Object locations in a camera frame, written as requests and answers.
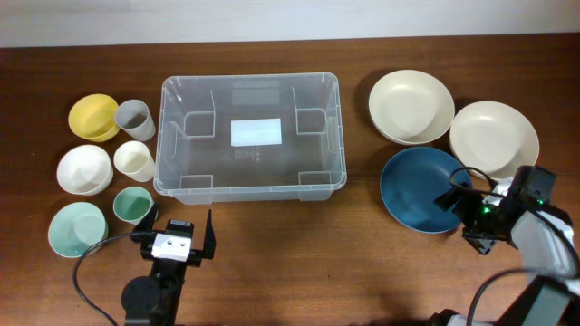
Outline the green plastic cup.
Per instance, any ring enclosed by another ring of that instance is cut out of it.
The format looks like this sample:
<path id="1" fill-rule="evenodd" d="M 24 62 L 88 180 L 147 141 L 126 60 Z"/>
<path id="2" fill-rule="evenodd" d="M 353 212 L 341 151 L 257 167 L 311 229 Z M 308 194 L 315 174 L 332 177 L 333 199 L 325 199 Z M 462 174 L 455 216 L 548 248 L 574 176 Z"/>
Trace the green plastic cup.
<path id="1" fill-rule="evenodd" d="M 154 201 L 143 187 L 126 187 L 113 200 L 113 213 L 122 221 L 137 225 L 153 207 Z"/>

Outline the light green small bowl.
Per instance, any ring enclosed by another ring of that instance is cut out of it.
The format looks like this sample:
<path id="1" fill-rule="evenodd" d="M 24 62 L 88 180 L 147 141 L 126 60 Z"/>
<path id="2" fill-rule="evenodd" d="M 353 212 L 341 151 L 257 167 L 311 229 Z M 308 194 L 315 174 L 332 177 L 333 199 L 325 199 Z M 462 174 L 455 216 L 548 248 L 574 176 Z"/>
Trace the light green small bowl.
<path id="1" fill-rule="evenodd" d="M 103 212 L 94 204 L 75 202 L 56 213 L 49 225 L 51 248 L 65 258 L 77 258 L 91 246 L 108 237 Z"/>

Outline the clear plastic storage bin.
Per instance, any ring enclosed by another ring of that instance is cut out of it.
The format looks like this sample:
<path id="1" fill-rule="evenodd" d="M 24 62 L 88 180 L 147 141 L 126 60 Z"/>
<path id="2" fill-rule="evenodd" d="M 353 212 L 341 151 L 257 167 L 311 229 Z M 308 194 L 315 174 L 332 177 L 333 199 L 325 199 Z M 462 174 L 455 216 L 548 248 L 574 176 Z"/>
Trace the clear plastic storage bin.
<path id="1" fill-rule="evenodd" d="M 281 120 L 282 144 L 232 147 L 232 120 Z M 347 180 L 330 72 L 171 76 L 162 84 L 156 191 L 186 205 L 324 201 Z"/>

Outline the cream plastic cup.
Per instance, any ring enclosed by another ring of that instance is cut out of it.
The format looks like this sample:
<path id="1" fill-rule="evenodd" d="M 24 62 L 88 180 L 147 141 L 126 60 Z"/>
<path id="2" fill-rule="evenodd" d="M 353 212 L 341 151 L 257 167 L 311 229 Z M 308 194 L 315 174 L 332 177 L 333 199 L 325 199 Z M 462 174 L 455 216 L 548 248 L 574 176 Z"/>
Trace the cream plastic cup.
<path id="1" fill-rule="evenodd" d="M 149 148 L 137 140 L 119 146 L 114 153 L 113 164 L 122 174 L 138 182 L 150 181 L 156 171 Z"/>

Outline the cream bowl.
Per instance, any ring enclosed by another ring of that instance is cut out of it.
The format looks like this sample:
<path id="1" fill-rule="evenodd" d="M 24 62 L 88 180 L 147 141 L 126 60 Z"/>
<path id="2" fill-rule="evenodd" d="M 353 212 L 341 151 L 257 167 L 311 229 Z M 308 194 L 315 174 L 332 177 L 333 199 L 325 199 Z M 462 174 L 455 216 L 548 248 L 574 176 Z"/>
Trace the cream bowl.
<path id="1" fill-rule="evenodd" d="M 395 143 L 415 146 L 443 136 L 456 108 L 448 88 L 432 75 L 399 70 L 381 77 L 368 100 L 374 127 Z"/>
<path id="2" fill-rule="evenodd" d="M 471 103 L 457 113 L 450 126 L 450 148 L 475 175 L 500 180 L 539 157 L 539 139 L 531 122 L 518 110 L 496 101 Z"/>

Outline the yellow small bowl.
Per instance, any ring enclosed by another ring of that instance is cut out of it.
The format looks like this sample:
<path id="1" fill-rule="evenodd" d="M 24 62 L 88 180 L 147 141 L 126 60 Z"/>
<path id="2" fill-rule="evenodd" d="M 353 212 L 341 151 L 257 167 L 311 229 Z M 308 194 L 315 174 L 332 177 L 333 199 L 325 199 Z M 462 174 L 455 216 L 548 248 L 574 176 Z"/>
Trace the yellow small bowl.
<path id="1" fill-rule="evenodd" d="M 108 141 L 121 129 L 116 123 L 118 108 L 117 101 L 109 95 L 87 95 L 72 106 L 68 116 L 69 128 L 82 139 Z"/>

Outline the white small bowl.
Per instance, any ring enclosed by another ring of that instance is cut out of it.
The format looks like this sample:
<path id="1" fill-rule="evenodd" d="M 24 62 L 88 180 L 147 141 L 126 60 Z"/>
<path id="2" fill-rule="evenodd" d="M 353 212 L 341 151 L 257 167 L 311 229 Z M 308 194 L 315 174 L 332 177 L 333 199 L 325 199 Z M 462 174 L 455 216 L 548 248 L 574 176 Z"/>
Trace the white small bowl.
<path id="1" fill-rule="evenodd" d="M 81 145 L 62 157 L 56 176 L 59 186 L 70 194 L 96 195 L 112 181 L 111 158 L 101 147 Z"/>

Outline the white label in bin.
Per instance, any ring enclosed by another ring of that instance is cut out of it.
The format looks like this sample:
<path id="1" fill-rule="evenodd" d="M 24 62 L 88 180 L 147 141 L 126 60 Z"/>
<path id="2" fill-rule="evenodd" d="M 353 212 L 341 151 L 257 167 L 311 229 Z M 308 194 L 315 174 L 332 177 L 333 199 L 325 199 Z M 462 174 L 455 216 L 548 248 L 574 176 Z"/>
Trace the white label in bin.
<path id="1" fill-rule="evenodd" d="M 231 146 L 257 147 L 282 144 L 281 120 L 232 120 Z"/>

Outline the dark blue bowl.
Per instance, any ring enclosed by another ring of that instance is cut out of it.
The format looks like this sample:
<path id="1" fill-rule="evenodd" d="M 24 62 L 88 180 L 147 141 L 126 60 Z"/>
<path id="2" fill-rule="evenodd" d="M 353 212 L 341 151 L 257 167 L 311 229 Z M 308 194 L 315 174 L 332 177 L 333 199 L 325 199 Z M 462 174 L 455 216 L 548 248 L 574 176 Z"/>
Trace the dark blue bowl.
<path id="1" fill-rule="evenodd" d="M 414 147 L 395 154 L 380 179 L 382 202 L 399 223 L 426 234 L 445 233 L 460 225 L 435 199 L 451 190 L 450 176 L 471 184 L 469 174 L 450 154 L 435 148 Z"/>

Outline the grey plastic cup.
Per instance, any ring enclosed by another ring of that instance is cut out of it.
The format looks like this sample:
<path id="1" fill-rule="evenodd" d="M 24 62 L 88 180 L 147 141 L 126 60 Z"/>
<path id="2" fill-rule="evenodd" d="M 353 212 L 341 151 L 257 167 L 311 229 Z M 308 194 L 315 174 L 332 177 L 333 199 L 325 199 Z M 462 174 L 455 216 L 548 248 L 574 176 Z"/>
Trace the grey plastic cup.
<path id="1" fill-rule="evenodd" d="M 134 139 L 144 142 L 155 135 L 149 107 L 140 100 L 123 102 L 115 115 L 116 124 Z"/>

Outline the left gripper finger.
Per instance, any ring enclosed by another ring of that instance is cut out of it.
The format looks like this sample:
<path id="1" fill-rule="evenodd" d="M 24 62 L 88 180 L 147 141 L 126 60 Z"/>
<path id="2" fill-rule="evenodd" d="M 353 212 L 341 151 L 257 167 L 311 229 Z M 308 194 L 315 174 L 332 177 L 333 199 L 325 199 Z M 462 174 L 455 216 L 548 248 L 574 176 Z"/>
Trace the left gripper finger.
<path id="1" fill-rule="evenodd" d="M 212 224 L 212 210 L 208 210 L 208 217 L 205 228 L 204 242 L 202 248 L 203 259 L 213 259 L 217 247 L 217 239 Z"/>
<path id="2" fill-rule="evenodd" d="M 159 203 L 154 202 L 148 213 L 133 228 L 132 242 L 150 242 L 154 237 L 153 225 L 159 212 Z"/>

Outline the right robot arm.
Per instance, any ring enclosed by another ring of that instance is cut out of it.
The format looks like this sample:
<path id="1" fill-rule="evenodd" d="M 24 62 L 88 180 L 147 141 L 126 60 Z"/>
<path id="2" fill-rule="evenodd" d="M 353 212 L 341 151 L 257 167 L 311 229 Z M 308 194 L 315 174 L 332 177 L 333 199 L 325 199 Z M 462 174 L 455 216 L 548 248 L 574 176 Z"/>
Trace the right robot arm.
<path id="1" fill-rule="evenodd" d="M 445 310 L 432 325 L 476 325 L 479 300 L 502 277 L 525 273 L 527 288 L 497 319 L 498 325 L 576 325 L 579 322 L 579 255 L 568 213 L 551 203 L 556 175 L 544 168 L 521 166 L 513 177 L 490 180 L 489 191 L 466 183 L 435 199 L 463 224 L 463 238 L 480 254 L 498 242 L 516 248 L 523 265 L 489 277 L 474 295 L 465 315 Z"/>

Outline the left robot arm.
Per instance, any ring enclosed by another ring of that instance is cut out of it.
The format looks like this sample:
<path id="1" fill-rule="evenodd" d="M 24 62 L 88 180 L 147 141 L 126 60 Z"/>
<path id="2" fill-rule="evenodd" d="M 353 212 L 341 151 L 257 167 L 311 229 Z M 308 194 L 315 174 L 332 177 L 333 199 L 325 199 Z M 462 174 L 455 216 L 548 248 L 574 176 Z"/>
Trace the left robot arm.
<path id="1" fill-rule="evenodd" d="M 155 230 L 158 212 L 159 204 L 154 203 L 130 236 L 140 245 L 141 257 L 152 261 L 152 266 L 149 274 L 134 278 L 122 291 L 126 325 L 173 325 L 187 269 L 214 258 L 217 240 L 211 212 L 200 249 L 191 247 L 195 226 L 190 222 L 171 219 L 165 229 Z"/>

